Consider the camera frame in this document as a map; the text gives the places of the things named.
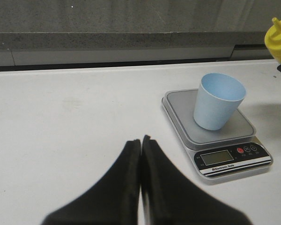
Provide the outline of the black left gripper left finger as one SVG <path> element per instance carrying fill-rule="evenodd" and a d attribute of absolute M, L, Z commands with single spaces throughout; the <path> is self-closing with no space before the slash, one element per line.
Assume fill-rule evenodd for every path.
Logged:
<path fill-rule="evenodd" d="M 136 225 L 141 142 L 127 141 L 106 174 L 84 194 L 50 213 L 44 225 Z"/>

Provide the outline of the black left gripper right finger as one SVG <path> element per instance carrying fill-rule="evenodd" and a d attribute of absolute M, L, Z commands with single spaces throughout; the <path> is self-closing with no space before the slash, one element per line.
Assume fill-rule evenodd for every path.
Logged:
<path fill-rule="evenodd" d="M 141 192 L 147 225 L 250 225 L 241 211 L 188 180 L 156 140 L 146 135 L 141 153 Z"/>

